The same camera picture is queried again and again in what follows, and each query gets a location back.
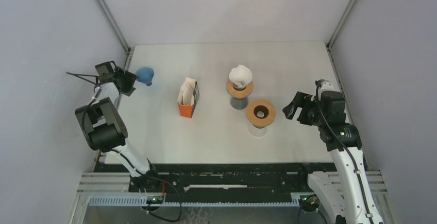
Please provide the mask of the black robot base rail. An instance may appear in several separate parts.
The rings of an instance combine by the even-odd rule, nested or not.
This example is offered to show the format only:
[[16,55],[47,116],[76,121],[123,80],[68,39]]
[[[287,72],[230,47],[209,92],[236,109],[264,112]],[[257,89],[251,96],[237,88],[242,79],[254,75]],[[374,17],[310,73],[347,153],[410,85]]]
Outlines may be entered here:
[[292,193],[310,192],[307,176],[314,171],[335,172],[333,163],[266,164],[154,164],[157,172],[139,189],[128,191],[167,194],[174,203],[286,203]]

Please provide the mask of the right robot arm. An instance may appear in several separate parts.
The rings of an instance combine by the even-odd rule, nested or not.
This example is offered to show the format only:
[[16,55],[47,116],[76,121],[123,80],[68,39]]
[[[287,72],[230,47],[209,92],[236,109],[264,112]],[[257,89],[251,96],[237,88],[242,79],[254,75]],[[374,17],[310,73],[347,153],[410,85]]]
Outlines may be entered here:
[[297,92],[282,111],[287,119],[292,119],[298,108],[301,112],[297,121],[318,128],[334,161],[342,192],[333,187],[323,171],[300,174],[298,186],[304,191],[313,190],[330,223],[383,223],[367,180],[358,129],[346,122],[343,94],[323,91],[313,96]]

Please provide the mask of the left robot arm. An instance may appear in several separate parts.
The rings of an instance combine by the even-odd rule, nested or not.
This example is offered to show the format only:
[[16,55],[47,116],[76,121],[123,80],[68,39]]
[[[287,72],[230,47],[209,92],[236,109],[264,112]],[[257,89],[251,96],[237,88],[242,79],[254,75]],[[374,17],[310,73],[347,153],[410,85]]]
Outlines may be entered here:
[[141,178],[141,185],[156,191],[161,178],[149,159],[139,155],[128,139],[128,129],[116,108],[122,95],[134,91],[137,76],[107,61],[95,66],[94,90],[91,100],[75,110],[75,116],[85,141],[92,150],[99,150],[116,157],[131,177]]

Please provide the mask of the white paper coffee filter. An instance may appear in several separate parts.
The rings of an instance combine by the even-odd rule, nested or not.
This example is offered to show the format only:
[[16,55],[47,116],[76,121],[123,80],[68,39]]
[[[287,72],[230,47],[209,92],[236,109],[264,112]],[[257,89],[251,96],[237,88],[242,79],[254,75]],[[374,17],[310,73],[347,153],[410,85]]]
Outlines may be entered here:
[[253,74],[248,67],[239,64],[231,70],[228,79],[235,89],[242,90],[252,82]]

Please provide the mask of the orange coffee filter box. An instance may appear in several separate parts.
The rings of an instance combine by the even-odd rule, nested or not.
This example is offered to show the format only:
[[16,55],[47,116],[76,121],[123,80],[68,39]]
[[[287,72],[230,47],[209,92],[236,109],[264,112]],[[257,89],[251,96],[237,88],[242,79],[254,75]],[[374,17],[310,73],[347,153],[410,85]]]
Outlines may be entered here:
[[182,117],[192,118],[199,100],[199,87],[196,79],[186,77],[177,97],[179,113]]

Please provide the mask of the wooden dripper ring holder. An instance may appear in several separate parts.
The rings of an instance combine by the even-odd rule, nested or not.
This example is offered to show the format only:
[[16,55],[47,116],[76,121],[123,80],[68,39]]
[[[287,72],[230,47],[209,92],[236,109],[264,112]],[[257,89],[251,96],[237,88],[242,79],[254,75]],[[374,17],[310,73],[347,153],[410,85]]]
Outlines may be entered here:
[[234,99],[247,98],[254,89],[254,83],[251,81],[244,89],[238,90],[233,86],[233,83],[228,79],[226,82],[226,91]]

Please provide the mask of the clear glass carafe brown band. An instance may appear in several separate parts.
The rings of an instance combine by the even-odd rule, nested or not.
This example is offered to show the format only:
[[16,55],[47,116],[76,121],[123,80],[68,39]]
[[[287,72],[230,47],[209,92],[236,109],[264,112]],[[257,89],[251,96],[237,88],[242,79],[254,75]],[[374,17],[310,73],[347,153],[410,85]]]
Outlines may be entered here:
[[252,124],[248,125],[248,131],[252,136],[262,137],[267,133],[267,127],[256,127]]

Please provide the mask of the grey glass carafe brown band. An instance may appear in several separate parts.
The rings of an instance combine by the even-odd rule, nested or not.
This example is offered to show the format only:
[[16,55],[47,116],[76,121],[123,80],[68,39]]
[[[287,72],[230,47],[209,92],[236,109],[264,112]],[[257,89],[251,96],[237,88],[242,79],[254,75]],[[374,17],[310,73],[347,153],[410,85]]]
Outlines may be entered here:
[[231,106],[236,110],[243,110],[248,106],[248,98],[230,98],[230,104]]

